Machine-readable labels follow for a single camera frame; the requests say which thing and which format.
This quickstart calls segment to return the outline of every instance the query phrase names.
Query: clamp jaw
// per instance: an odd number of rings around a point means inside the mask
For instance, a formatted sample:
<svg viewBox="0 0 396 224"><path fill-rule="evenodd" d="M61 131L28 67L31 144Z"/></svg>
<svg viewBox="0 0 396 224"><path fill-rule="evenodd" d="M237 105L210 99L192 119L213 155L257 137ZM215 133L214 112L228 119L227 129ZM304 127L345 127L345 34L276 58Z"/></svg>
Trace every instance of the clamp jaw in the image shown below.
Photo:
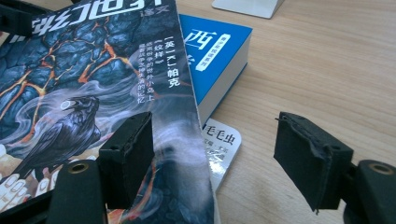
<svg viewBox="0 0 396 224"><path fill-rule="evenodd" d="M279 114L274 158L311 209L346 202L345 223L396 223L396 168L381 161L351 163L353 149L310 120Z"/></svg>
<svg viewBox="0 0 396 224"><path fill-rule="evenodd" d="M65 164L56 188L0 214L0 223L107 223L106 209L127 209L154 158L150 112L134 115L99 149L96 161Z"/></svg>
<svg viewBox="0 0 396 224"><path fill-rule="evenodd" d="M30 36L33 16L48 12L50 10L19 0L0 0L0 31Z"/></svg>

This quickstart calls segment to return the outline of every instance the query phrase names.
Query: crow illustration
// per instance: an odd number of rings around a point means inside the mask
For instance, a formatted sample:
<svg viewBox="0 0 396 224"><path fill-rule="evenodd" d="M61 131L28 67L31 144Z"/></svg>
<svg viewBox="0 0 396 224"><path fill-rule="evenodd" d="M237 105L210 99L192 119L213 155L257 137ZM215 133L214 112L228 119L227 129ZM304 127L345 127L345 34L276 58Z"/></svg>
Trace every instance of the crow illustration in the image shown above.
<svg viewBox="0 0 396 224"><path fill-rule="evenodd" d="M74 102L64 110L74 109L46 130L29 154L12 174L26 177L35 171L35 178L43 179L43 169L53 171L68 162L72 156L83 153L91 144L100 139L100 131L95 125L95 114L99 99L94 96L73 97Z"/></svg>

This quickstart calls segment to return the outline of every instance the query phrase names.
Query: blue book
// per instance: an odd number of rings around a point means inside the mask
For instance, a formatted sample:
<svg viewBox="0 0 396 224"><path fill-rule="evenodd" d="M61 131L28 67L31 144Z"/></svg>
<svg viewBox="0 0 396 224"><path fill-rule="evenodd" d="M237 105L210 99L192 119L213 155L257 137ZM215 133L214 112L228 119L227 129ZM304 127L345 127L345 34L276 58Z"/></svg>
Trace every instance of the blue book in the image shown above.
<svg viewBox="0 0 396 224"><path fill-rule="evenodd" d="M179 15L202 127L248 63L252 29Z"/></svg>

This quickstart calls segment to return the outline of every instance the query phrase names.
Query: wood grain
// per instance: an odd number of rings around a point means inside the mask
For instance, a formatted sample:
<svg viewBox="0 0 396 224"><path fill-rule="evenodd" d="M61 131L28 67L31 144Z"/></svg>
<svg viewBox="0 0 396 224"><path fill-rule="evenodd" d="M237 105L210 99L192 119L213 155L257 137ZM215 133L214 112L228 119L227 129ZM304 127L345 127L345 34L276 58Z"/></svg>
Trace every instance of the wood grain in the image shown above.
<svg viewBox="0 0 396 224"><path fill-rule="evenodd" d="M354 148L355 163L396 165L394 1L285 0L271 20L211 3L177 1L180 13L253 28L248 66L213 115L243 138L218 193L222 222L343 223L343 203L316 215L273 159L275 118L287 111L311 119Z"/></svg>

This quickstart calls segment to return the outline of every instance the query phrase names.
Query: book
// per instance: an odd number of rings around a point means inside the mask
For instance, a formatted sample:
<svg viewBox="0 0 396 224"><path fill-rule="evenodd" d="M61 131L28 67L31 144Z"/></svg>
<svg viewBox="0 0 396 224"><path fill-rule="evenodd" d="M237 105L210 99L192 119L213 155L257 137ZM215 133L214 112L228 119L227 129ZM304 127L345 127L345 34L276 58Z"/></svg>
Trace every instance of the book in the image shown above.
<svg viewBox="0 0 396 224"><path fill-rule="evenodd" d="M248 63L252 29L183 14L179 17L204 127Z"/></svg>
<svg viewBox="0 0 396 224"><path fill-rule="evenodd" d="M84 1L33 26L32 37L11 35L0 48L1 187L14 192L0 210L51 190L63 163L97 158L124 120L150 111L153 165L110 223L213 223L175 0Z"/></svg>
<svg viewBox="0 0 396 224"><path fill-rule="evenodd" d="M217 192L238 153L242 136L235 128L215 119L207 120L202 129L202 136L205 139L212 187Z"/></svg>

